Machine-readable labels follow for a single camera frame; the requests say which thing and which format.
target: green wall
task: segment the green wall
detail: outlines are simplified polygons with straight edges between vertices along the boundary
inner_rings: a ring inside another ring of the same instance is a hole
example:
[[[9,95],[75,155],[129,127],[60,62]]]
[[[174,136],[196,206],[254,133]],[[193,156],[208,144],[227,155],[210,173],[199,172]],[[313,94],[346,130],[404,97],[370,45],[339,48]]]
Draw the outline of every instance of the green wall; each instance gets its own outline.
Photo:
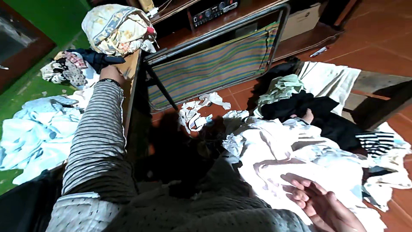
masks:
[[[21,110],[25,102],[43,97],[43,91],[47,92],[47,97],[63,94],[62,90],[66,90],[68,95],[73,94],[75,89],[71,86],[57,85],[43,80],[40,68],[49,63],[59,51],[69,47],[90,46],[81,28],[82,20],[90,9],[86,0],[4,1],[43,31],[58,47],[50,51],[46,57],[0,94],[0,138],[3,120],[12,118],[14,113]],[[22,170],[19,169],[0,171],[0,195],[15,187],[12,180],[21,173]]]
[[[40,29],[58,47],[64,47],[82,29],[90,6],[86,0],[4,0]]]

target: black and white striped fabric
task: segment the black and white striped fabric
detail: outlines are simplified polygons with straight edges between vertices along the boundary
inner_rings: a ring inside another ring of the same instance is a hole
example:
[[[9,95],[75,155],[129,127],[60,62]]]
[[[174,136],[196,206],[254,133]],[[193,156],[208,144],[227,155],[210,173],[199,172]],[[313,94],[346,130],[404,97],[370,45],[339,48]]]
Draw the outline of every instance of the black and white striped fabric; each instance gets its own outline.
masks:
[[[365,148],[373,158],[386,154],[393,148],[393,133],[368,132],[355,135],[360,140],[360,145]]]

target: striped sleeve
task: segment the striped sleeve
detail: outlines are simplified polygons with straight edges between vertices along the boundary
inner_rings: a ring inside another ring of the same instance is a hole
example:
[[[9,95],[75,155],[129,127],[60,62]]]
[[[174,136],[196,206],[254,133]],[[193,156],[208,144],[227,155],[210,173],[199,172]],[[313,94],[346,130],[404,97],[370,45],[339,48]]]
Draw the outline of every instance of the striped sleeve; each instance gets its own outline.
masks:
[[[122,100],[116,84],[96,83],[73,139],[62,195],[96,192],[101,200],[121,204],[137,196],[132,166],[124,159]]]

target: electronic device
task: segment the electronic device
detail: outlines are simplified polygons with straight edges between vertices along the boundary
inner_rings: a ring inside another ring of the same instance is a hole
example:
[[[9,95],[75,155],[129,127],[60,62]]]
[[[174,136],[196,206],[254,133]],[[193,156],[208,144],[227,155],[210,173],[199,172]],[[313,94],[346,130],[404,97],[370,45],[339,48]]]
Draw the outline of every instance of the electronic device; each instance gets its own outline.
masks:
[[[199,1],[199,4],[193,5],[190,12],[194,12],[192,22],[194,27],[198,27],[220,15],[238,7],[240,0],[212,0],[205,3]]]

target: striped fabric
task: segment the striped fabric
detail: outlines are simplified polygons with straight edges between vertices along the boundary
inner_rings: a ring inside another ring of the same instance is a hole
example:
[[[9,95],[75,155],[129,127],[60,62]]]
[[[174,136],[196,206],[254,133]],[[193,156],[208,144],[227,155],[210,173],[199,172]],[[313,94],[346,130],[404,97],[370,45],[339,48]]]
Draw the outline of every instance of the striped fabric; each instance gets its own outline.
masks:
[[[96,192],[102,200],[115,203],[128,203],[137,196],[132,166],[124,160],[122,99],[123,91],[116,84],[95,84],[70,149],[62,195]]]
[[[360,145],[365,148],[373,158],[386,154],[393,148],[393,133],[369,132],[355,135],[360,140]]]
[[[265,71],[279,23],[201,52],[155,66],[174,101],[195,96]],[[168,104],[157,86],[149,87],[156,108]]]

